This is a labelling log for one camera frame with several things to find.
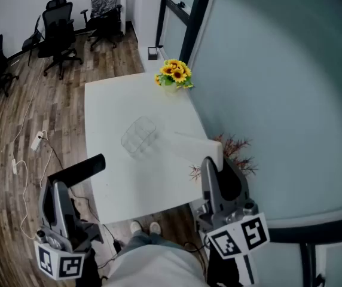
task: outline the table top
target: table top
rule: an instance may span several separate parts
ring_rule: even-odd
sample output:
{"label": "table top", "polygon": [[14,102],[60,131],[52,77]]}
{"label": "table top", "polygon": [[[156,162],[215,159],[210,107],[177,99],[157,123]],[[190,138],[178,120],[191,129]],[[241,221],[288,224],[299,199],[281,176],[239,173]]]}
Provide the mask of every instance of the table top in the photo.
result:
{"label": "table top", "polygon": [[[141,116],[158,137],[134,159],[121,137]],[[126,75],[85,85],[85,133],[88,157],[102,153],[106,169],[91,178],[101,223],[132,219],[200,199],[201,182],[191,179],[194,163],[176,155],[162,133],[181,132],[206,139],[186,90],[166,93],[154,74]]]}

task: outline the flower pot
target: flower pot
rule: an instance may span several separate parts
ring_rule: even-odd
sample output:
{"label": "flower pot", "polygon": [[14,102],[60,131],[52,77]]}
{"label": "flower pot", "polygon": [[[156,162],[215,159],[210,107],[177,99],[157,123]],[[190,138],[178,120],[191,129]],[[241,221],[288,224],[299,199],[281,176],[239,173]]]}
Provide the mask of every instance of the flower pot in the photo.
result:
{"label": "flower pot", "polygon": [[176,83],[172,83],[171,85],[165,85],[165,84],[162,84],[164,90],[168,93],[176,93],[176,91],[178,90],[176,88]]}

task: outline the red branch plant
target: red branch plant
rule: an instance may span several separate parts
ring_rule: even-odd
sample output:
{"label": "red branch plant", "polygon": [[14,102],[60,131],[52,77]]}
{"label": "red branch plant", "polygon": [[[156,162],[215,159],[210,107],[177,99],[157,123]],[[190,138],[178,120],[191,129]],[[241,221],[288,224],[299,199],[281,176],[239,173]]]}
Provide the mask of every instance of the red branch plant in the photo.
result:
{"label": "red branch plant", "polygon": [[[223,134],[220,136],[215,137],[213,140],[221,142],[223,144],[223,155],[227,157],[233,164],[235,164],[242,173],[247,176],[250,173],[255,174],[257,170],[257,166],[254,165],[254,158],[253,157],[241,157],[240,150],[242,148],[246,148],[250,146],[249,139],[238,139],[234,140],[234,135],[230,136],[225,142],[223,142]],[[201,175],[200,167],[191,166],[192,172],[190,176],[195,181]]]}

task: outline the yellow flower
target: yellow flower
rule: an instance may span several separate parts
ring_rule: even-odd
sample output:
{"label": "yellow flower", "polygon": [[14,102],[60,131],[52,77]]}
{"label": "yellow flower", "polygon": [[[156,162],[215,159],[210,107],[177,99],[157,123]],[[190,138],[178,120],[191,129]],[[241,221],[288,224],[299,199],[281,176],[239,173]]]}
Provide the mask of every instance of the yellow flower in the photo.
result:
{"label": "yellow flower", "polygon": [[162,68],[160,68],[160,72],[164,75],[172,75],[172,65],[164,65]]}
{"label": "yellow flower", "polygon": [[188,77],[192,76],[193,73],[191,72],[191,69],[188,68],[186,63],[185,62],[180,62],[180,63],[181,63],[181,66],[182,66],[182,68],[184,70],[184,73],[187,74]]}
{"label": "yellow flower", "polygon": [[172,65],[172,67],[175,68],[182,68],[182,64],[179,60],[176,59],[171,59],[171,60],[167,60],[167,64],[168,65]]}
{"label": "yellow flower", "polygon": [[159,76],[155,74],[155,83],[157,83],[159,86],[161,86],[161,83],[159,81]]}
{"label": "yellow flower", "polygon": [[183,69],[175,68],[172,70],[172,78],[175,82],[181,83],[186,80],[187,74],[184,73]]}

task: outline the shoe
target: shoe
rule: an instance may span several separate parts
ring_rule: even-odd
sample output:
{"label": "shoe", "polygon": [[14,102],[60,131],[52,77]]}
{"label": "shoe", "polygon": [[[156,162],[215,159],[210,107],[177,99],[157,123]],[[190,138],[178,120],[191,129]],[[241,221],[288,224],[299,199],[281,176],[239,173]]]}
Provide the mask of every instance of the shoe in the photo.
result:
{"label": "shoe", "polygon": [[149,233],[155,233],[160,235],[161,234],[161,227],[159,225],[159,223],[157,222],[153,222],[149,225]]}
{"label": "shoe", "polygon": [[131,231],[131,234],[134,234],[136,231],[142,231],[142,226],[139,222],[137,221],[133,221],[131,222],[130,224],[130,231]]}

